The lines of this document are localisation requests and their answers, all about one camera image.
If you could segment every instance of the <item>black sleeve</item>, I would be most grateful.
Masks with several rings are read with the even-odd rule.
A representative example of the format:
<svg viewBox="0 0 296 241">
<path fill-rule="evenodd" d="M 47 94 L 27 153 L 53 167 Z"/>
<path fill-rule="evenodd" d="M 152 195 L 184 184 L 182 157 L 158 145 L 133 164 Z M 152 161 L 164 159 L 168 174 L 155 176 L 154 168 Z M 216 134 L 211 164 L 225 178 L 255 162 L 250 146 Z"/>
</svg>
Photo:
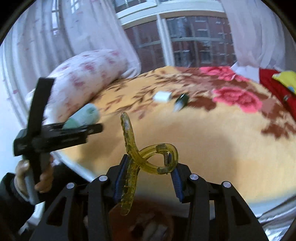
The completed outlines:
<svg viewBox="0 0 296 241">
<path fill-rule="evenodd" d="M 18 194 L 14 177 L 14 174 L 7 173 L 0 183 L 0 215 L 13 233 L 25 224 L 35 209 Z"/>
</svg>

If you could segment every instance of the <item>person's arm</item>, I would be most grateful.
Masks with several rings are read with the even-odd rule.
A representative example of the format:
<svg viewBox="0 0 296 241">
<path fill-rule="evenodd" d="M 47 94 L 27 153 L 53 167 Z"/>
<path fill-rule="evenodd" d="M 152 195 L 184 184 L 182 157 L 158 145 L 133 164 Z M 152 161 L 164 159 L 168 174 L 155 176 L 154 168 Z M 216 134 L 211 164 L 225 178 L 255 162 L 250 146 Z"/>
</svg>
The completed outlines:
<svg viewBox="0 0 296 241">
<path fill-rule="evenodd" d="M 16 174 L 7 173 L 0 183 L 0 216 L 13 233 L 25 224 L 35 209 L 35 206 L 28 202 L 24 180 L 28 169 L 29 162 L 22 160 L 16 167 Z M 50 164 L 41 174 L 40 182 L 35 185 L 35 189 L 40 193 L 48 192 L 52 187 L 52 181 L 53 169 Z"/>
</svg>

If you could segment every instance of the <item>floral blanket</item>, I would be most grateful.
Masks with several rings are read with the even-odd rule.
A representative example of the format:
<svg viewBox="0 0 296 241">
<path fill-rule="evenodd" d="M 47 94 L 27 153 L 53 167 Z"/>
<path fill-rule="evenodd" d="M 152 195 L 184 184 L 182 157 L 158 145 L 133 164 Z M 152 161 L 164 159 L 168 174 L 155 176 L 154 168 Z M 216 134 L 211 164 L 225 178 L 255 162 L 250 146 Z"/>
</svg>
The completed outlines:
<svg viewBox="0 0 296 241">
<path fill-rule="evenodd" d="M 155 103 L 158 91 L 171 91 L 169 103 Z M 173 112 L 182 93 L 188 106 Z M 125 145 L 120 113 L 128 112 L 139 149 L 171 143 L 179 162 L 209 182 L 233 183 L 249 202 L 296 189 L 296 123 L 263 86 L 229 67 L 156 69 L 117 80 L 92 102 L 100 109 L 104 131 L 89 142 L 64 150 L 72 161 L 96 175 L 117 165 Z M 152 160 L 163 165 L 161 155 Z M 178 205 L 169 175 L 140 172 L 137 195 Z"/>
</svg>

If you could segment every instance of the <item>gray handle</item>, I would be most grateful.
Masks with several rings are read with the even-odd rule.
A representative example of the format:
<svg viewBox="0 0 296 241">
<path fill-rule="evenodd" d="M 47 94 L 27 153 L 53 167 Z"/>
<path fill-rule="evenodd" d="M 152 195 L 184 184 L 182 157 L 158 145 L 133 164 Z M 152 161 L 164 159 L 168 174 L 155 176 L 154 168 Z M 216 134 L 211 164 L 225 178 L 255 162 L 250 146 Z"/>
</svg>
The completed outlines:
<svg viewBox="0 0 296 241">
<path fill-rule="evenodd" d="M 50 153 L 41 153 L 40 154 L 39 161 L 40 161 L 41 172 L 44 172 L 44 170 L 48 167 L 48 165 L 50 163 L 49 159 L 50 159 Z M 30 168 L 25 174 L 25 184 L 27 187 L 29 202 L 32 205 L 36 205 L 38 203 L 41 203 L 41 201 L 39 199 L 39 194 L 35 190 L 35 185 L 39 182 L 40 175 L 41 175 L 41 173 L 40 174 L 38 173 L 38 179 L 36 177 L 35 177 L 35 179 L 37 179 L 37 180 L 34 179 L 34 171 L 32 168 L 32 164 L 30 163 Z"/>
</svg>

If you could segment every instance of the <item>human hand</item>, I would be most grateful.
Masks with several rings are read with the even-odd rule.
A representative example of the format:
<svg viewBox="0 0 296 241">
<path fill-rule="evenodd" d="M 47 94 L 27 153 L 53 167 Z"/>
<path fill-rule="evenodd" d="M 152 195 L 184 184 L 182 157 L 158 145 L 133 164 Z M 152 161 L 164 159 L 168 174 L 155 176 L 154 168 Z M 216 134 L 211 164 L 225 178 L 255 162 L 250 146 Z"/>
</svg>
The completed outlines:
<svg viewBox="0 0 296 241">
<path fill-rule="evenodd" d="M 40 182 L 35 185 L 35 190 L 40 193 L 49 192 L 52 188 L 52 181 L 53 181 L 53 168 L 51 163 L 53 162 L 53 157 L 50 156 L 50 163 L 45 169 L 45 171 L 40 175 Z M 25 173 L 30 168 L 30 163 L 28 160 L 21 160 L 17 164 L 15 168 L 15 177 L 16 177 L 16 185 L 18 186 L 19 190 L 28 196 L 28 191 L 25 183 Z"/>
</svg>

